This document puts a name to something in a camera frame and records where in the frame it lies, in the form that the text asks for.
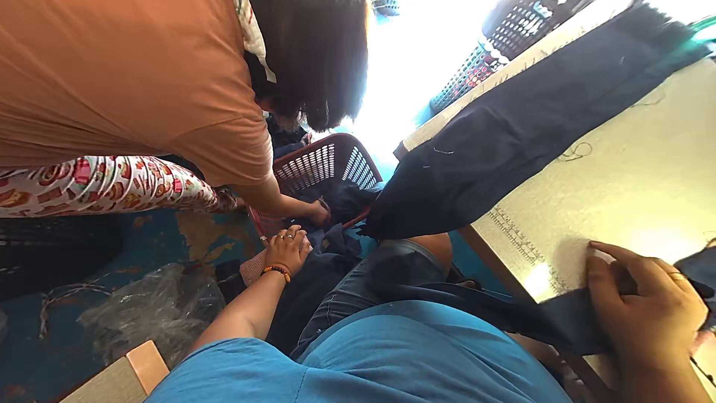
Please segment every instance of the ring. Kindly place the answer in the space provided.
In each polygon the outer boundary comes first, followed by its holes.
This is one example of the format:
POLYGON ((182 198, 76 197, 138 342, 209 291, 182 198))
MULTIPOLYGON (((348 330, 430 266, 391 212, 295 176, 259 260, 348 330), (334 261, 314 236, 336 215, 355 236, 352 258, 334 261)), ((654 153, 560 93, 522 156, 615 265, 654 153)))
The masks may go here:
POLYGON ((688 277, 686 277, 685 275, 683 275, 683 274, 681 274, 681 273, 673 272, 673 273, 667 273, 667 274, 669 275, 669 277, 671 277, 671 279, 672 279, 673 281, 678 281, 678 280, 686 280, 686 281, 688 281, 688 280, 689 280, 688 277))

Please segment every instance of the dark hair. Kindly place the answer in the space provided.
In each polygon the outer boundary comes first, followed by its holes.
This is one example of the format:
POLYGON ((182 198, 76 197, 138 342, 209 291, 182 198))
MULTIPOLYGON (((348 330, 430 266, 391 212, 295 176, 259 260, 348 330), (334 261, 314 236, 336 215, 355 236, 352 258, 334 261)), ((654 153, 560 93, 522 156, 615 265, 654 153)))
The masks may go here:
POLYGON ((277 81, 245 52, 256 97, 316 131, 355 118, 368 70, 367 0, 254 0, 252 7, 277 81))

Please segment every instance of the beaded bracelet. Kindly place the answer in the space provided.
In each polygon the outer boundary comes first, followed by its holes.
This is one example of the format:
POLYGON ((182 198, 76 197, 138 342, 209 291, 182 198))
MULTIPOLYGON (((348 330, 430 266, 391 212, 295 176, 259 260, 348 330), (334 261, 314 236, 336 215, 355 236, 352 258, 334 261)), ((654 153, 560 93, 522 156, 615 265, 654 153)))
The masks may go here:
POLYGON ((289 274, 289 271, 284 269, 283 267, 279 267, 279 266, 268 266, 265 269, 263 269, 263 272, 261 272, 261 275, 264 275, 264 274, 266 274, 268 272, 272 272, 272 271, 276 271, 276 272, 279 272, 282 275, 284 275, 284 278, 286 278, 287 283, 291 282, 291 276, 289 274))

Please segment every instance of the hand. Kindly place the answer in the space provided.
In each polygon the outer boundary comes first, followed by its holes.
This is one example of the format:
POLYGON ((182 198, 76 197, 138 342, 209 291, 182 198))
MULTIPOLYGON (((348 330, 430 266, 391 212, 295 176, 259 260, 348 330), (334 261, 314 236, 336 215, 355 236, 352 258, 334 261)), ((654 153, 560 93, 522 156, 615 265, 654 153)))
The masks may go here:
POLYGON ((592 241, 611 255, 587 260, 587 278, 594 309, 627 370, 668 370, 689 365, 689 349, 708 309, 679 270, 661 259, 592 241), (615 275, 628 274, 636 294, 620 295, 615 275))
POLYGON ((288 229, 282 229, 268 242, 265 267, 283 267, 291 276, 296 275, 311 252, 310 244, 301 248, 305 237, 306 231, 301 230, 300 225, 291 225, 288 229))
POLYGON ((323 207, 319 200, 311 203, 311 206, 314 209, 314 213, 311 215, 311 222, 320 227, 331 216, 331 213, 323 207))

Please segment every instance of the red plastic basket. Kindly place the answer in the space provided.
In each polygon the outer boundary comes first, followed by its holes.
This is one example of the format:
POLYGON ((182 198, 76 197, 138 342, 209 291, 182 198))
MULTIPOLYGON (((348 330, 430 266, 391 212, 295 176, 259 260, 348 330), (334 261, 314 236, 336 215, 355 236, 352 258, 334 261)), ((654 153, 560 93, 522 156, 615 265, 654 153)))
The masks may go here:
MULTIPOLYGON (((341 181, 352 181, 360 189, 373 187, 383 178, 365 147, 348 133, 336 133, 286 154, 274 161, 274 175, 281 193, 291 196, 301 189, 323 181, 338 186, 341 181)), ((248 207, 248 216, 260 237, 273 237, 285 229, 280 217, 248 207)), ((370 211, 366 208, 355 219, 343 225, 350 228, 363 220, 370 211)))

